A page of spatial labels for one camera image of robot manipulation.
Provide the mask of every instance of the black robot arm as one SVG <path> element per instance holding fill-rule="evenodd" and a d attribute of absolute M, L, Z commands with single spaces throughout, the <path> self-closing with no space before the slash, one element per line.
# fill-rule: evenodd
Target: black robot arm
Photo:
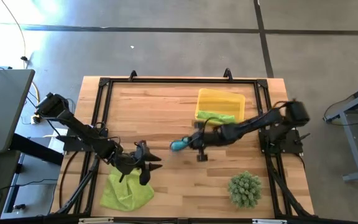
<path fill-rule="evenodd" d="M 160 158 L 150 153 L 146 141 L 136 143 L 136 151 L 125 153 L 122 146 L 113 140 L 101 135 L 101 130 L 85 125 L 78 121 L 68 109 L 68 101 L 58 94 L 49 93 L 37 105 L 36 114 L 49 121 L 58 121 L 68 126 L 75 134 L 76 140 L 89 146 L 96 156 L 105 163 L 111 164 L 124 175 L 130 174 L 133 169 L 141 169 L 140 184 L 145 185 L 150 180 L 150 171 L 161 167 L 160 164 L 146 162 L 161 161 Z"/>
<path fill-rule="evenodd" d="M 266 112 L 262 116 L 256 116 L 254 118 L 245 120 L 241 123 L 222 124 L 216 126 L 212 131 L 205 131 L 205 123 L 199 127 L 199 129 L 189 137 L 184 137 L 181 140 L 174 141 L 171 144 L 173 151 L 181 150 L 185 147 L 199 150 L 197 156 L 198 161 L 207 161 L 208 157 L 204 153 L 204 149 L 209 146 L 226 146 L 235 143 L 237 140 L 243 137 L 243 135 L 258 130 L 259 135 L 262 137 L 261 147 L 262 152 L 270 154 L 273 148 L 276 147 L 301 147 L 301 139 L 296 132 L 294 139 L 288 139 L 288 133 L 293 131 L 295 127 L 304 126 L 310 119 L 308 113 L 305 110 L 305 106 L 299 101 L 287 101 L 278 108 L 273 108 Z M 285 108 L 285 115 L 280 112 L 281 108 Z M 277 170 L 274 168 L 273 162 L 270 156 L 267 156 L 267 170 L 281 188 L 282 192 L 288 198 L 289 203 L 299 216 L 310 216 L 302 206 L 296 201 L 296 198 L 288 189 L 285 181 L 278 175 Z"/>

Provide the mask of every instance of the blue handle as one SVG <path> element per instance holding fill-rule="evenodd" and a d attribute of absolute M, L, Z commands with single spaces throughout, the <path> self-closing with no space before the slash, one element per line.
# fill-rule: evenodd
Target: blue handle
<path fill-rule="evenodd" d="M 181 140 L 175 140 L 173 142 L 171 142 L 171 145 L 170 145 L 170 149 L 173 151 L 173 152 L 177 152 L 177 151 L 180 151 L 184 148 L 186 148 L 188 146 L 188 141 L 189 141 L 189 138 L 183 138 Z"/>

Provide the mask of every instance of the white cable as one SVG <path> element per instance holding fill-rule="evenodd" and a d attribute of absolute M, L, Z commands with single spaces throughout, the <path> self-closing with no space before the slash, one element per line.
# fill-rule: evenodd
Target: white cable
<path fill-rule="evenodd" d="M 1 2 L 4 4 L 4 6 L 6 7 L 6 9 L 9 11 L 9 13 L 11 14 L 12 18 L 15 20 L 15 23 L 17 25 L 17 27 L 19 28 L 19 31 L 22 35 L 22 39 L 23 39 L 23 56 L 25 56 L 25 38 L 24 38 L 24 34 L 23 34 L 23 30 L 22 28 L 20 27 L 18 21 L 16 20 L 15 16 L 13 16 L 13 13 L 11 12 L 11 10 L 8 8 L 8 6 L 5 4 L 4 0 L 1 0 Z M 26 69 L 25 67 L 25 61 L 23 60 L 23 69 Z M 35 90 L 35 96 L 36 96 L 36 99 L 37 99 L 37 104 L 40 103 L 40 96 L 39 96 L 39 93 L 38 93 L 38 89 L 35 85 L 34 82 L 31 82 L 31 85 L 33 86 L 34 90 Z"/>

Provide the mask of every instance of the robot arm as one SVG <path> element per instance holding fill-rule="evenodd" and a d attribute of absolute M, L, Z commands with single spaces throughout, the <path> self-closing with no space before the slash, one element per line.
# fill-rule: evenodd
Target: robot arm
<path fill-rule="evenodd" d="M 136 143 L 136 151 L 125 153 L 122 146 L 112 138 L 101 136 L 101 130 L 78 121 L 68 109 L 68 101 L 58 94 L 49 93 L 39 105 L 36 114 L 49 121 L 58 121 L 68 126 L 75 134 L 77 141 L 92 148 L 98 158 L 105 163 L 117 167 L 122 173 L 122 178 L 130 174 L 133 169 L 141 169 L 140 184 L 145 185 L 150 180 L 150 171 L 162 167 L 160 164 L 146 162 L 161 161 L 160 158 L 150 153 L 146 141 Z"/>
<path fill-rule="evenodd" d="M 280 108 L 285 107 L 285 116 L 280 113 Z M 241 123 L 222 124 L 213 128 L 211 132 L 205 132 L 205 124 L 193 135 L 184 137 L 171 143 L 171 150 L 179 151 L 185 147 L 199 150 L 198 161 L 207 161 L 204 149 L 208 146 L 227 146 L 235 143 L 243 135 L 266 126 L 269 129 L 268 140 L 275 142 L 285 137 L 285 134 L 294 127 L 304 126 L 309 121 L 305 106 L 299 101 L 284 102 L 279 108 L 273 108 L 262 116 L 245 120 Z"/>

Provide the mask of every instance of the teal object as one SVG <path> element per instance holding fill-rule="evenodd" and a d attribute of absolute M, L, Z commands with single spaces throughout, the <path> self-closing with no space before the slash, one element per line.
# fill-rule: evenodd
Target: teal object
<path fill-rule="evenodd" d="M 173 152 L 180 151 L 180 150 L 186 148 L 189 145 L 188 142 L 189 142 L 189 138 L 183 138 L 181 140 L 175 140 L 175 141 L 171 142 L 170 149 Z"/>
<path fill-rule="evenodd" d="M 216 121 L 223 124 L 236 122 L 234 115 L 218 114 L 208 111 L 199 111 L 197 113 L 197 119 L 209 119 L 210 121 Z"/>

